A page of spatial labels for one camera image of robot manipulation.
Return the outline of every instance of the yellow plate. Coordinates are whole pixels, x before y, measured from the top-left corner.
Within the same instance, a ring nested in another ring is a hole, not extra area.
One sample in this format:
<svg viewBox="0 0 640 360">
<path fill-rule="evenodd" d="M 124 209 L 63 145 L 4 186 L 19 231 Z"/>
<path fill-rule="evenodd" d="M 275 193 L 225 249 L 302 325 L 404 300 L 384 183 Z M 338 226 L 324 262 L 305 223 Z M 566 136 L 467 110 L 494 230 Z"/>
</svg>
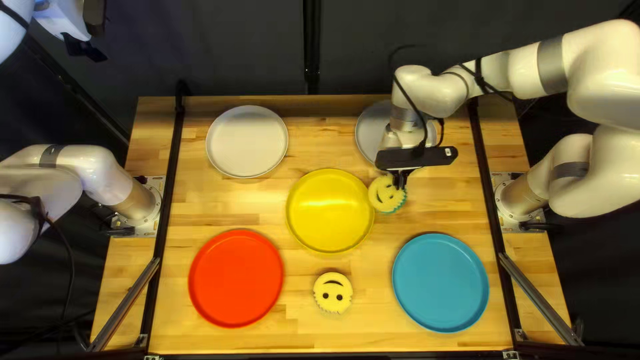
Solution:
<svg viewBox="0 0 640 360">
<path fill-rule="evenodd" d="M 303 176 L 287 198 L 287 225 L 300 243 L 334 254 L 356 247 L 373 226 L 367 187 L 355 176 L 326 168 Z"/>
</svg>

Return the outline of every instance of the smiley face sponge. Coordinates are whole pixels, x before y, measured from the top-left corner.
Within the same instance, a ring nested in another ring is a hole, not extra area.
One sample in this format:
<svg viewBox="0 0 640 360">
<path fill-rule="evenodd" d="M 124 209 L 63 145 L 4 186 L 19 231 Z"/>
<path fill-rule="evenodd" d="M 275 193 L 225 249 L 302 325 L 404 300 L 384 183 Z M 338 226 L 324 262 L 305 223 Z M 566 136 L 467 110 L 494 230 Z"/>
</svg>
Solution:
<svg viewBox="0 0 640 360">
<path fill-rule="evenodd" d="M 314 284 L 316 303 L 323 311 L 342 314 L 351 305 L 353 288 L 346 276 L 326 272 Z"/>
<path fill-rule="evenodd" d="M 395 213 L 406 200 L 406 193 L 394 186 L 394 176 L 387 174 L 369 185 L 369 202 L 381 213 Z"/>
</svg>

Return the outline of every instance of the gray joint band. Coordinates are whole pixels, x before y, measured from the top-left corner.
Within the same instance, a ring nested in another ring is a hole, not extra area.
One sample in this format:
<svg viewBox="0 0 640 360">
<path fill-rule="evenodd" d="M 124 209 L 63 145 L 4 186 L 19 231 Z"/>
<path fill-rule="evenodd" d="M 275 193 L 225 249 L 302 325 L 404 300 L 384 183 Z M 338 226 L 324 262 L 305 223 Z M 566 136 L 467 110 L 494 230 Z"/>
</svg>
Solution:
<svg viewBox="0 0 640 360">
<path fill-rule="evenodd" d="M 571 163 L 563 163 L 556 165 L 551 171 L 551 180 L 561 179 L 563 177 L 584 177 L 589 171 L 589 163 L 584 161 L 574 161 Z"/>
<path fill-rule="evenodd" d="M 538 45 L 538 75 L 547 95 L 568 89 L 562 61 L 562 36 L 541 41 Z"/>
<path fill-rule="evenodd" d="M 60 151 L 64 149 L 66 145 L 50 145 L 40 155 L 40 167 L 56 167 L 56 161 Z"/>
<path fill-rule="evenodd" d="M 455 75 L 455 76 L 458 76 L 462 80 L 462 82 L 465 84 L 465 88 L 467 88 L 467 95 L 465 96 L 465 99 L 468 99 L 469 98 L 469 84 L 467 84 L 467 80 L 465 80 L 465 78 L 462 75 L 458 74 L 457 72 L 447 71 L 447 72 L 443 72 L 440 75 L 444 75 L 444 74 Z"/>
</svg>

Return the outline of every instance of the wooden table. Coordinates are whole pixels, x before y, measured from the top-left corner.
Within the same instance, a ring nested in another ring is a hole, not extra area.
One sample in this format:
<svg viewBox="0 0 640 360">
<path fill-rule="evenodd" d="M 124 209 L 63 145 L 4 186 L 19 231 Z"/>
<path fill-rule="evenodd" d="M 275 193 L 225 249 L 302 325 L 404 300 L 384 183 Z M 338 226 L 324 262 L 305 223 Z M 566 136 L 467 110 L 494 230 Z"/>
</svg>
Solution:
<svg viewBox="0 0 640 360">
<path fill-rule="evenodd" d="M 376 214 L 361 246 L 334 256 L 304 249 L 285 225 L 289 188 L 306 173 L 339 168 L 365 185 L 381 174 L 359 153 L 357 116 L 386 95 L 190 97 L 182 132 L 175 192 L 149 351 L 158 354 L 246 354 L 286 352 L 406 352 L 501 350 L 511 335 L 497 275 L 468 116 L 464 109 L 446 119 L 443 144 L 459 150 L 446 167 L 416 170 L 408 181 L 408 201 L 396 214 Z M 497 97 L 481 98 L 479 114 L 492 171 L 526 171 L 528 162 L 515 112 Z M 242 104 L 268 107 L 284 118 L 287 156 L 257 179 L 232 179 L 209 163 L 205 137 L 223 111 Z M 173 129 L 173 98 L 142 97 L 126 169 L 136 175 L 166 172 Z M 198 249 L 223 231 L 244 227 L 265 234 L 285 265 L 282 294 L 272 311 L 242 329 L 222 329 L 201 318 L 189 300 L 187 276 Z M 416 234 L 450 234 L 469 245 L 489 276 L 488 307 L 471 328 L 457 334 L 426 331 L 395 300 L 390 269 L 397 251 Z M 568 321 L 546 234 L 505 235 L 508 254 Z M 95 336 L 139 276 L 153 253 L 153 239 L 111 239 L 93 323 Z M 326 269 L 346 274 L 353 305 L 342 317 L 323 316 L 312 297 L 316 277 Z M 516 288 L 523 330 L 537 341 L 560 339 Z M 129 347 L 140 331 L 144 294 L 108 348 Z"/>
</svg>

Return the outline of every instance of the red plate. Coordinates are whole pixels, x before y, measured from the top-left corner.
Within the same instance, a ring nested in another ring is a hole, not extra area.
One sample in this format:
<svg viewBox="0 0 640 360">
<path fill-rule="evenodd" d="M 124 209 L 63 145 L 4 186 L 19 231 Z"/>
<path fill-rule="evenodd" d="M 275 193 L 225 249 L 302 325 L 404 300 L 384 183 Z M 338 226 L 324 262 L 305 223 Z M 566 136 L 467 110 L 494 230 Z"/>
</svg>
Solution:
<svg viewBox="0 0 640 360">
<path fill-rule="evenodd" d="M 283 281 L 278 250 L 260 234 L 231 230 L 209 240 L 189 272 L 189 296 L 211 323 L 242 327 L 275 305 Z"/>
</svg>

